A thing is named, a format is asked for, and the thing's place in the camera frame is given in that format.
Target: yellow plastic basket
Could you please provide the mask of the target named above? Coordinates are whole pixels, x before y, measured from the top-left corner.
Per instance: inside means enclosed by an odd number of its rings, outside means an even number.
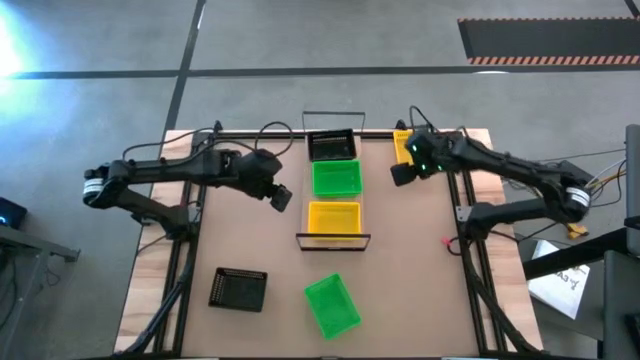
[[[316,234],[360,234],[360,203],[309,202],[309,232]],[[330,240],[357,240],[331,238]]]
[[[393,132],[393,145],[396,148],[396,161],[398,161],[398,164],[408,162],[409,165],[413,165],[411,154],[404,148],[409,136],[412,134],[413,130],[396,130]]]

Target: table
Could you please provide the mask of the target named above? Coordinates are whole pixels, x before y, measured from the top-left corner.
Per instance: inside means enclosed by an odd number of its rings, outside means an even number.
[[[387,135],[390,131],[367,130]],[[185,132],[169,131],[166,139]],[[488,130],[471,129],[469,133],[491,145]],[[222,134],[243,137],[240,131]],[[253,137],[250,132],[247,134],[245,140],[251,143]],[[284,144],[284,140],[261,141],[261,147],[274,152]],[[280,158],[284,168],[276,180],[294,193],[283,214],[266,202],[230,189],[207,192],[184,341],[180,344],[183,356],[478,354],[461,261],[448,255],[440,241],[443,236],[455,234],[446,177],[438,175],[396,188],[388,170],[395,163],[392,143],[363,140],[362,146],[363,219],[365,231],[372,234],[365,252],[301,252],[298,248],[295,232],[306,206],[301,200],[305,197],[296,196],[302,191],[300,174],[308,162],[304,140],[296,140]],[[190,148],[191,139],[187,136],[165,145],[162,156],[185,157]],[[474,172],[472,179],[477,201],[505,201],[498,176]],[[180,203],[182,191],[182,183],[155,184],[151,196],[166,205],[175,205]],[[499,230],[512,231],[509,226],[500,226]],[[161,234],[157,226],[144,228],[139,246]],[[517,244],[491,235],[486,245],[501,307],[525,338],[542,348]],[[136,259],[115,350],[131,344],[157,310],[170,248],[171,243],[163,240]],[[218,266],[269,273],[262,313],[207,306]],[[333,272],[340,272],[345,279],[363,324],[326,342],[302,291]],[[167,334],[171,336],[165,338],[164,348],[172,345],[176,316],[174,309],[168,321]],[[489,343],[494,344],[490,317],[484,309],[483,322]]]

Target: wooden table surface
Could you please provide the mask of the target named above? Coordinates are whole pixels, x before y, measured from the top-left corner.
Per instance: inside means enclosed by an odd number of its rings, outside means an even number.
[[[489,147],[491,146],[487,129],[469,129],[468,131],[470,136],[482,141]],[[166,140],[174,139],[186,132],[188,131],[169,131],[166,134]],[[189,155],[190,148],[191,136],[186,136],[165,145],[162,149],[162,156],[167,159],[182,158]],[[499,176],[476,171],[472,173],[472,179],[478,202],[491,202],[494,204],[505,202],[502,182]],[[180,203],[182,188],[182,182],[155,184],[151,192],[151,198],[165,205],[176,205]],[[461,190],[461,199],[466,199],[461,181],[459,182],[459,189]],[[496,230],[512,233],[511,227],[507,225],[499,225]],[[162,230],[157,225],[145,227],[142,231],[139,247],[150,243],[162,234]],[[527,290],[517,244],[492,234],[487,239],[486,245],[500,306],[524,337],[532,345],[542,349],[542,341]],[[184,249],[181,252],[183,257],[186,254],[187,246],[187,244],[183,245]],[[170,253],[171,242],[161,240],[147,248],[136,258],[116,338],[115,351],[124,350],[132,344],[157,311],[162,298]],[[177,306],[174,306],[169,317],[165,349],[170,349],[172,345],[176,314]],[[483,319],[489,348],[495,348],[490,317],[484,306]]]

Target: concrete floor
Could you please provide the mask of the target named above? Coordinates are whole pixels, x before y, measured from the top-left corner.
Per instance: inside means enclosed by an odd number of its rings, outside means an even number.
[[[14,71],[177,69],[195,0],[0,0],[0,52]],[[193,69],[293,66],[466,66],[458,17],[628,16],[622,0],[209,0]],[[24,323],[24,359],[109,354],[140,228],[119,210],[81,202],[82,173],[132,144],[161,138],[175,79],[0,81],[0,196],[26,206],[25,230],[78,247],[52,264]],[[544,159],[623,147],[640,113],[640,73],[189,79],[178,129],[273,121],[300,128],[303,110],[366,111],[389,127],[420,106],[439,127],[486,127],[496,149]],[[357,120],[322,124],[357,126]],[[157,150],[136,156],[151,158]],[[595,173],[620,153],[577,159]],[[506,189],[510,200],[524,196]],[[615,198],[613,187],[603,201]],[[624,202],[593,210],[592,235],[622,225]],[[516,226],[527,233],[546,222]],[[552,229],[542,236],[561,239]],[[595,356],[595,341],[539,316],[545,348]]]

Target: wooden table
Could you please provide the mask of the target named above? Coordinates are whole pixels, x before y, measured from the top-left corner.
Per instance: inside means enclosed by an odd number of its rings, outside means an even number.
[[[166,139],[176,138],[185,132],[187,131],[169,131]],[[469,133],[470,136],[482,141],[487,146],[491,146],[488,130],[471,129]],[[265,141],[261,142],[261,146],[268,149],[271,147],[272,151],[275,152],[279,146],[282,146],[282,143],[280,141],[279,144],[270,144],[269,141]],[[168,159],[182,158],[188,156],[190,148],[191,136],[187,136],[165,145],[162,150],[162,156]],[[394,233],[390,230],[387,231],[388,226],[380,225],[380,220],[372,223],[374,221],[372,219],[398,216],[397,219],[392,219],[395,221],[393,224],[402,223],[403,220],[407,219],[409,219],[407,223],[412,224],[416,223],[416,221],[411,221],[410,217],[416,215],[404,214],[401,217],[401,209],[381,213],[377,210],[379,209],[378,207],[375,211],[369,211],[369,214],[365,211],[365,231],[371,232],[372,239],[369,248],[364,253],[357,255],[322,253],[324,255],[307,257],[306,255],[300,256],[299,249],[297,252],[287,253],[287,251],[291,251],[288,243],[266,246],[265,244],[273,243],[264,241],[247,242],[245,244],[247,246],[246,249],[236,251],[234,246],[237,247],[239,245],[237,245],[238,239],[234,237],[257,233],[256,231],[251,232],[251,225],[243,225],[239,222],[238,217],[243,214],[246,214],[247,218],[257,215],[261,218],[267,217],[267,220],[265,220],[267,223],[268,221],[277,222],[284,218],[290,218],[290,221],[300,221],[300,207],[306,205],[302,204],[303,201],[300,200],[300,197],[296,200],[295,194],[296,191],[303,191],[303,186],[302,182],[299,185],[291,184],[293,182],[291,179],[294,176],[300,177],[300,172],[296,173],[299,170],[296,170],[296,166],[299,165],[295,164],[306,161],[304,160],[306,151],[304,150],[303,140],[294,143],[292,150],[280,158],[284,168],[276,176],[276,180],[283,177],[288,179],[289,183],[285,183],[285,185],[294,193],[294,198],[285,213],[278,214],[266,202],[260,203],[230,189],[210,189],[207,193],[203,211],[198,260],[196,261],[193,288],[191,290],[182,355],[256,357],[477,355],[478,351],[475,347],[469,315],[469,299],[466,295],[466,285],[462,275],[462,264],[459,258],[448,256],[444,246],[438,241],[444,233],[449,234],[449,236],[455,234],[446,178],[438,175],[427,181],[416,181],[402,188],[389,187],[391,180],[388,167],[395,162],[393,151],[393,145],[388,140],[386,144],[382,141],[376,144],[372,143],[363,150],[362,162],[366,204],[373,204],[376,201],[377,204],[386,202],[383,198],[384,196],[394,196],[394,198],[397,198],[396,200],[401,201],[398,204],[403,208],[405,206],[418,206],[418,202],[424,204],[425,200],[428,204],[444,204],[448,202],[447,205],[434,205],[433,209],[427,208],[415,211],[421,217],[420,219],[423,223],[433,222],[434,231],[433,234],[428,234],[428,232],[424,231],[424,227],[419,228],[419,231],[427,233],[426,236],[432,236],[432,239],[430,241],[411,240],[407,243],[410,246],[409,248],[406,246],[404,248],[394,248],[394,246],[398,246],[395,243],[400,239],[393,239]],[[376,163],[376,166],[384,169],[384,171],[380,173],[380,176],[370,175],[367,177],[367,172],[379,170],[374,168],[373,165],[367,165],[369,166],[369,170],[367,170],[365,163]],[[472,173],[472,179],[477,201],[495,204],[505,201],[502,183],[498,176],[478,171]],[[166,205],[175,205],[181,201],[182,189],[182,183],[156,184],[153,187],[151,196],[154,200]],[[229,210],[229,204],[240,204],[234,206],[242,206],[241,211],[234,213]],[[226,228],[221,225],[233,221],[238,221],[238,223],[232,228]],[[268,229],[268,225],[261,226],[264,231],[269,232],[269,236],[276,236],[277,239],[288,236],[286,232],[278,233],[275,226],[273,230]],[[444,227],[444,229],[436,231],[435,227],[438,226]],[[394,231],[418,231],[418,228],[405,229],[404,227],[395,227],[394,229]],[[501,225],[497,229],[503,232],[512,232],[511,227],[506,225]],[[218,232],[218,238],[215,241],[208,241],[208,238],[213,236],[210,235],[213,232]],[[139,246],[144,246],[160,235],[162,235],[162,232],[158,226],[146,227],[142,232]],[[290,234],[290,237],[291,239],[286,241],[290,240],[294,244],[294,234]],[[502,237],[490,235],[486,241],[486,246],[500,306],[525,338],[541,349],[542,342],[518,255],[517,244]],[[158,309],[165,283],[170,249],[171,242],[163,240],[146,249],[136,259],[115,350],[123,350],[130,345]],[[398,253],[399,250],[394,249],[404,250],[401,251],[402,254],[400,255]],[[247,256],[246,254],[251,253],[251,251],[255,251],[255,255]],[[349,260],[339,260],[335,255]],[[260,314],[207,307],[205,298],[211,288],[212,271],[215,271],[216,266],[234,267],[233,265],[237,264],[237,262],[247,264],[246,266],[235,266],[237,268],[247,268],[249,270],[269,269],[269,271],[280,275],[282,279],[277,281],[277,276],[272,277],[270,275],[267,295],[271,296],[271,298],[267,297],[265,299],[265,309]],[[354,262],[361,262],[362,264],[354,268],[352,265]],[[279,266],[284,266],[281,265],[283,263],[289,264],[287,265],[289,268],[280,268]],[[367,277],[363,272],[364,270],[371,271],[371,266],[387,266],[391,268],[407,266],[407,269],[410,270],[410,275],[403,278],[413,284],[411,285],[412,288],[418,290],[398,295],[405,298],[398,304],[403,304],[404,301],[407,304],[405,307],[409,308],[412,313],[401,313],[409,310],[402,309],[402,306],[395,303],[393,307],[391,305],[384,307],[383,305],[388,305],[388,302],[397,301],[395,298],[387,296],[385,288],[379,289],[379,296],[376,296],[375,293],[370,293],[377,286],[377,283],[373,283],[376,279],[372,280],[372,276]],[[425,266],[435,266],[436,268],[427,268]],[[319,335],[319,331],[314,327],[315,324],[313,324],[313,318],[310,317],[310,311],[302,308],[304,301],[300,299],[304,299],[304,296],[302,295],[303,288],[300,287],[305,281],[306,284],[310,284],[312,282],[309,281],[310,279],[320,280],[322,278],[320,275],[324,272],[326,272],[326,275],[330,274],[332,268],[338,268],[340,271],[346,272],[345,281],[347,281],[347,286],[352,289],[352,296],[363,317],[363,325],[361,325],[361,329],[356,328],[335,341],[325,342]],[[291,270],[296,273],[296,276],[306,277],[303,279],[291,277],[287,275],[288,273],[284,274],[284,270]],[[382,277],[378,280],[384,280],[388,284],[394,283],[392,281],[393,278],[385,278],[382,271],[378,272],[378,274],[382,274],[380,275]],[[398,286],[390,285],[389,289],[405,290]],[[281,296],[285,291],[287,297]],[[300,293],[299,299],[295,295],[297,291]],[[282,304],[287,304],[287,306],[283,309],[281,308]],[[381,312],[393,308],[398,309],[399,313],[396,315],[381,314]],[[305,311],[308,314],[301,316],[303,317],[302,320],[296,321],[296,316],[290,314],[292,310],[289,309],[297,309],[296,311],[298,312],[293,313],[294,315]],[[166,337],[165,348],[170,348],[171,346],[176,312],[176,309],[174,309],[170,315],[167,334],[171,336]],[[484,308],[483,320],[489,347],[490,349],[495,348],[490,317]],[[405,335],[398,336],[393,333],[393,329],[383,330],[384,326],[382,325],[387,325],[385,322],[388,322],[390,328],[394,326],[404,328]],[[221,324],[226,324],[226,328],[221,329]],[[261,333],[251,333],[250,330],[252,328],[260,329]],[[286,336],[292,337],[288,345],[283,342]]]

